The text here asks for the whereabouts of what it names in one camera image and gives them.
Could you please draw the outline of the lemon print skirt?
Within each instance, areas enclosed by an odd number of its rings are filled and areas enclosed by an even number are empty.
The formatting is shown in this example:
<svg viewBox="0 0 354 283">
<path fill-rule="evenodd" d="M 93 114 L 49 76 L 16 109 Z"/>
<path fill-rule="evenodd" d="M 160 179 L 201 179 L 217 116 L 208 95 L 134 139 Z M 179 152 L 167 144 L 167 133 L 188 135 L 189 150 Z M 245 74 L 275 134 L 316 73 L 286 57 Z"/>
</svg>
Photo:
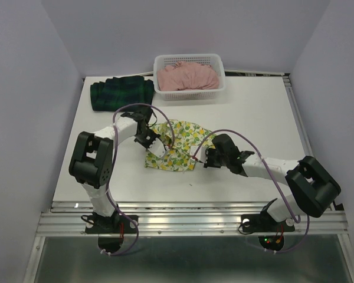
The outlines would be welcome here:
<svg viewBox="0 0 354 283">
<path fill-rule="evenodd" d="M 198 124 L 188 121 L 171 120 L 150 127 L 155 133 L 160 134 L 160 139 L 168 146 L 172 146 L 164 157 L 156 157 L 147 152 L 145 167 L 171 171 L 193 171 L 196 160 L 192 158 L 195 146 L 202 148 L 213 147 L 211 131 Z"/>
</svg>

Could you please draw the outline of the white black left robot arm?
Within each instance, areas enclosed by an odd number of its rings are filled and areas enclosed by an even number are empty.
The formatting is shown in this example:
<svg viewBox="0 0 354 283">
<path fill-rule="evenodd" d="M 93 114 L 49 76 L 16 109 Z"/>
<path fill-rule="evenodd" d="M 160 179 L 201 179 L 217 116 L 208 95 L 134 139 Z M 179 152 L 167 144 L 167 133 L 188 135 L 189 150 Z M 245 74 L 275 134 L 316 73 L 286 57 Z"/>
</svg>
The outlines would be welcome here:
<svg viewBox="0 0 354 283">
<path fill-rule="evenodd" d="M 91 215 L 81 217 L 86 223 L 85 233 L 121 233 L 127 226 L 133 227 L 117 211 L 118 204 L 111 197 L 113 159 L 118 145 L 132 137 L 156 157 L 166 154 L 160 135 L 148 125 L 152 114 L 151 108 L 142 106 L 133 113 L 123 113 L 115 123 L 99 131 L 83 131 L 78 135 L 68 172 L 85 189 L 93 206 Z"/>
</svg>

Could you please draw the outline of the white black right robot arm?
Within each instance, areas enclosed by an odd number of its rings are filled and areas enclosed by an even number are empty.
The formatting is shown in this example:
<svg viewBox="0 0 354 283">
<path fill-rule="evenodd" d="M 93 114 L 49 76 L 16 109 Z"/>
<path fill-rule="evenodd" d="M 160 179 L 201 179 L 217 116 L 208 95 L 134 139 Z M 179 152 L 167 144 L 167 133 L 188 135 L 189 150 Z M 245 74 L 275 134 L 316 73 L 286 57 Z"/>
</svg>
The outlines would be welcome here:
<svg viewBox="0 0 354 283">
<path fill-rule="evenodd" d="M 239 232 L 244 235 L 292 232 L 302 215 L 321 217 L 341 193 L 337 181 L 316 158 L 281 160 L 263 157 L 257 149 L 240 151 L 227 134 L 215 136 L 212 145 L 202 146 L 195 157 L 205 168 L 226 167 L 235 175 L 271 180 L 278 191 L 281 185 L 289 187 L 290 195 L 281 194 L 259 213 L 242 215 Z"/>
</svg>

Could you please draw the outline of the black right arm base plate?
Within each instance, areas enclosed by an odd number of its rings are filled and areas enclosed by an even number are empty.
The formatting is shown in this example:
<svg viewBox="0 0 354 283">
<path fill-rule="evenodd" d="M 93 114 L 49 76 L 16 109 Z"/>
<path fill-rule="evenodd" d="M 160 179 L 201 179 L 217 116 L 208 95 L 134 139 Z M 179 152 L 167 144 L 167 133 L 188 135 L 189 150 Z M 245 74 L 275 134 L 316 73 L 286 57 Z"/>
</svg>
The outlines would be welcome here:
<svg viewBox="0 0 354 283">
<path fill-rule="evenodd" d="M 272 252 L 281 252 L 284 246 L 284 234 L 294 232 L 294 224 L 287 224 L 286 221 L 276 222 L 268 216 L 263 217 L 260 214 L 245 214 L 241 216 L 241 222 L 238 226 L 238 232 L 242 235 L 252 235 L 262 233 L 258 237 L 259 243 L 263 249 Z"/>
</svg>

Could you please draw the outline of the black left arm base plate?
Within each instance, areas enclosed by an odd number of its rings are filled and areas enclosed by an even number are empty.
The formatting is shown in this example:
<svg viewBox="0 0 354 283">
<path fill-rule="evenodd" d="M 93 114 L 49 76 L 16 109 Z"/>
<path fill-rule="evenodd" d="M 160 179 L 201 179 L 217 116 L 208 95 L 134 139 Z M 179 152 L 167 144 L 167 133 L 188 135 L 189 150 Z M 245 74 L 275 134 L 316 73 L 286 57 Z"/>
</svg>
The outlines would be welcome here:
<svg viewBox="0 0 354 283">
<path fill-rule="evenodd" d="M 119 256 L 129 251 L 139 237 L 135 224 L 139 220 L 137 215 L 123 216 L 116 212 L 112 217 L 101 216 L 96 213 L 83 215 L 80 219 L 85 223 L 85 233 L 98 235 L 97 245 L 101 254 Z M 129 247 L 124 247 L 124 237 L 134 235 L 135 241 Z"/>
</svg>

